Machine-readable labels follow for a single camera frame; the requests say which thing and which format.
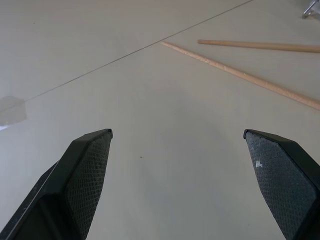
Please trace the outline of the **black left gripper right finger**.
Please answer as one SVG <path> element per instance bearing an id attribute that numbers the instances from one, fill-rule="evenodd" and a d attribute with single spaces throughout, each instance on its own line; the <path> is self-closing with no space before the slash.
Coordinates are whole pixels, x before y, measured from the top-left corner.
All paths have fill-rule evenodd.
<path id="1" fill-rule="evenodd" d="M 320 166 L 295 141 L 243 133 L 260 192 L 287 240 L 320 238 Z"/>

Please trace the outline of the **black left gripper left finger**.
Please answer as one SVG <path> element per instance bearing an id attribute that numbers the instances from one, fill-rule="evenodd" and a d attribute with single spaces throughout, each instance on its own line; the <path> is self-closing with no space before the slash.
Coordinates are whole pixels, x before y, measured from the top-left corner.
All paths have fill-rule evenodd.
<path id="1" fill-rule="evenodd" d="M 111 129 L 71 142 L 41 175 L 8 223 L 2 240 L 85 240 L 103 190 Z"/>

